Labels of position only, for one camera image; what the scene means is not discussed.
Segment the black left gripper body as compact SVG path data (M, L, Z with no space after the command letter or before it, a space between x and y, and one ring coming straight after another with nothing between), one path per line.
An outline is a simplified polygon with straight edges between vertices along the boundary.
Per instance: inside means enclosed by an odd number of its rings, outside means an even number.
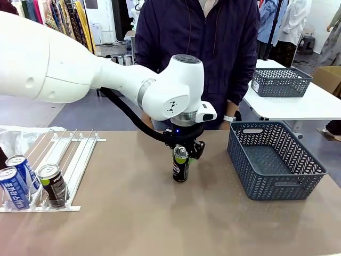
M194 142L197 137L200 136L204 131L203 124L195 124L193 126L178 126L171 124L167 126L163 131L163 135L168 135L170 137L188 137L186 140L181 140L180 142L165 142L169 148L174 149L176 145L180 145L186 148L186 150L192 150L194 147Z

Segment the small gray plastic basket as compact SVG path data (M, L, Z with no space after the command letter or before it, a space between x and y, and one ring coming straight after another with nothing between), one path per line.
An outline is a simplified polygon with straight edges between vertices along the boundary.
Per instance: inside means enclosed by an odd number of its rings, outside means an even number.
M302 98L313 77L293 68L256 68L251 88L266 98Z

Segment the teal hanging garment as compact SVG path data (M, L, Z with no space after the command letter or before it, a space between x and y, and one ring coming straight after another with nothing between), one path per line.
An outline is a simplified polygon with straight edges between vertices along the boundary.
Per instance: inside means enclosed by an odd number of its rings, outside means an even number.
M26 0L26 5L27 5L29 19L37 22L33 0Z

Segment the seated person's foot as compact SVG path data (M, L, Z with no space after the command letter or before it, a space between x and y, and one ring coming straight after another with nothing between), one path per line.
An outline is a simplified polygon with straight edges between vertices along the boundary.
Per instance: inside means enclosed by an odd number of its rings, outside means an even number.
M341 120L330 121L322 131L341 142Z

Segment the striped colourful hanging garment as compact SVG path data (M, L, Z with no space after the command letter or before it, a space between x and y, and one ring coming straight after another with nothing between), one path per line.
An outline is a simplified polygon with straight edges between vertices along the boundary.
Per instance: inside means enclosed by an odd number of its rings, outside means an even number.
M47 14L45 25L65 34L65 28L55 0L46 0Z

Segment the dark plastic stool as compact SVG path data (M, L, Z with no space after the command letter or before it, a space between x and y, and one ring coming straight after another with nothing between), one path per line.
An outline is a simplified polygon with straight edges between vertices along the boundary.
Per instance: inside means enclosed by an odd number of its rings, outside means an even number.
M312 55L315 46L315 37L303 36L298 44L298 53L300 55Z

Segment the mannequin in blue coat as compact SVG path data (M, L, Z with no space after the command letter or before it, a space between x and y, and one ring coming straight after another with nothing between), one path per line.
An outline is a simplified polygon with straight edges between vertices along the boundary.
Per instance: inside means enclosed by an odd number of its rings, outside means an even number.
M267 58L270 50L278 38L278 31L281 24L281 20L286 12L287 0L264 0L259 12L261 17L261 26L258 30L257 36L257 54L258 59ZM270 34L273 27L273 22L276 13L278 13L276 26L272 36L270 49L266 51L267 44L269 42Z

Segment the white plastic bag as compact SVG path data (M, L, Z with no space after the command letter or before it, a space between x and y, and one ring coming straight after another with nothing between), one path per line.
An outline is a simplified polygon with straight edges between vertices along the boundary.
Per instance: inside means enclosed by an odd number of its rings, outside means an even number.
M23 127L0 125L0 147L6 157L23 155L42 134L65 131L63 127Z

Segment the dark patterned hanging garment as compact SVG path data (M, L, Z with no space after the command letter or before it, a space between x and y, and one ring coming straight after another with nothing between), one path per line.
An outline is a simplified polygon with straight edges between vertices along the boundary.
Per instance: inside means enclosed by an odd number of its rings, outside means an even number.
M71 0L59 0L60 7L65 21L65 29L67 34L87 47L85 35L83 33L82 24L76 11L76 4Z

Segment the person's right hand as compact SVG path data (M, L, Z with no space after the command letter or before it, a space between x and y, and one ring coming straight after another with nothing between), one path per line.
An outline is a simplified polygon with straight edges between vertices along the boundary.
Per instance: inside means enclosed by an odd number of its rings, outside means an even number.
M154 129L152 119L145 112L142 112L141 120L149 128Z

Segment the mannequin in maroon top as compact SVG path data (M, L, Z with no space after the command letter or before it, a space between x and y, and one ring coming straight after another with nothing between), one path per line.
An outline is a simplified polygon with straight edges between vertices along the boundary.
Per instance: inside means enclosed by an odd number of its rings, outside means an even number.
M9 2L9 0L0 0L0 11L19 15L17 9Z

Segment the black green drink can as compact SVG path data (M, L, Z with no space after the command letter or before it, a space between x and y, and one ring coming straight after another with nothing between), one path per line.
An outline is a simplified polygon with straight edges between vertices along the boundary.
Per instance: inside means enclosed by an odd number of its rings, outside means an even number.
M65 207L70 198L67 184L57 164L46 164L38 170L38 178L48 194L51 207Z
M185 147L176 145L173 150L173 179L185 182L189 174L189 154Z

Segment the gray bin with boards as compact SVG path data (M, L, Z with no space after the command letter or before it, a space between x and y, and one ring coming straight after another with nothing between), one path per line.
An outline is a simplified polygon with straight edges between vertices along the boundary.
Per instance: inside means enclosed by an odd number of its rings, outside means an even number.
M122 54L114 54L114 55L106 55L105 58L110 59L112 62L118 63L123 66L131 66L133 64L133 58L131 55L122 55Z

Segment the large gray plastic basket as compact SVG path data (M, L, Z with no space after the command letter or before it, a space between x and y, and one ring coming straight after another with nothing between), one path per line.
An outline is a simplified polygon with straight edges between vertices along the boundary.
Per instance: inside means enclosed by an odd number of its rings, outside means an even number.
M254 201L305 200L328 173L283 122L232 122L227 152Z

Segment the brown cardboard box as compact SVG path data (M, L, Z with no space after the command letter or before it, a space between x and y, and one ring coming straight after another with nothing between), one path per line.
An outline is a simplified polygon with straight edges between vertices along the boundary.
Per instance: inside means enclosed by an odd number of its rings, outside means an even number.
M313 74L312 82L330 94L341 98L341 66L318 67Z

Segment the blue white drink can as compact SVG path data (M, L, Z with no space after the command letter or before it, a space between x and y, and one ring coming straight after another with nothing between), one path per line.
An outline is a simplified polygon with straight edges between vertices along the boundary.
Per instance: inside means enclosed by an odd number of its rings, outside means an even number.
M15 167L21 174L24 182L26 183L30 194L34 194L40 187L40 181L36 173L31 168L25 155L14 155L5 161L7 167Z
M0 170L0 185L17 210L29 207L29 189L15 167Z

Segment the mannequin in gray dress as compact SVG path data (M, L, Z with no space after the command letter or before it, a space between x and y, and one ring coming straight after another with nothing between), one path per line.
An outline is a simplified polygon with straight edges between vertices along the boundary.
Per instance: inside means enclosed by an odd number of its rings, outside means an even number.
M328 25L327 32L329 36L321 49L316 68L341 66L341 4Z

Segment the white hanging coat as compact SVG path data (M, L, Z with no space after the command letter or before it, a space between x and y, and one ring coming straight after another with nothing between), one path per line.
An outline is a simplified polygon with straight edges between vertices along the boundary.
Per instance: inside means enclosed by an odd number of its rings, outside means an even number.
M279 30L279 42L297 45L311 10L312 0L290 0Z

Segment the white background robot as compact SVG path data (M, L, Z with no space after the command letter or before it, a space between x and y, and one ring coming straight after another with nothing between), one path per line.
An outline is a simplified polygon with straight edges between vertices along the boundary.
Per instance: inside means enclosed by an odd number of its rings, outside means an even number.
M141 8L145 2L145 0L132 0L134 7L131 9L131 14L133 16L133 30L136 30L137 28L137 22L139 19L139 14L141 11Z

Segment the white floor appliance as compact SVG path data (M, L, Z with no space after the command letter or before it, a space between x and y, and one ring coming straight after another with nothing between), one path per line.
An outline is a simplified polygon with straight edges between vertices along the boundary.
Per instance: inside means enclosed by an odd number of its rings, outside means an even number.
M90 23L92 39L95 45L102 45L102 26L100 23Z

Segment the person in navy jacket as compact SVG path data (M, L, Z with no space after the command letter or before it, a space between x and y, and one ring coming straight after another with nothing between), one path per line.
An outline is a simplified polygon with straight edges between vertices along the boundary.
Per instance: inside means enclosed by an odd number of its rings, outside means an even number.
M205 82L202 99L217 118L204 124L223 130L233 117L255 71L260 14L257 0L145 0L135 34L135 61L156 73L171 57L200 59Z

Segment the yellow hanging garment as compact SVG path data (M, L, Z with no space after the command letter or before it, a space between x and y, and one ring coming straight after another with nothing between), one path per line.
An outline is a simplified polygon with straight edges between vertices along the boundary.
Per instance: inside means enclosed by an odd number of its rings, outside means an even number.
M76 6L78 16L80 18L80 23L82 26L83 34L85 36L87 48L91 53L95 54L95 45L92 39L92 33L89 31L89 26L88 26L88 22L86 19L85 11L79 0L75 1L75 6Z

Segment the white side table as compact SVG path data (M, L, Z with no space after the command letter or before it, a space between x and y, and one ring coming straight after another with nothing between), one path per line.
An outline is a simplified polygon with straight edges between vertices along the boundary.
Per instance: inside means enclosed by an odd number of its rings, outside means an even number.
M251 111L264 121L293 121L290 127L299 138L304 121L341 120L341 100L310 83L301 98L260 97L249 83L244 102Z

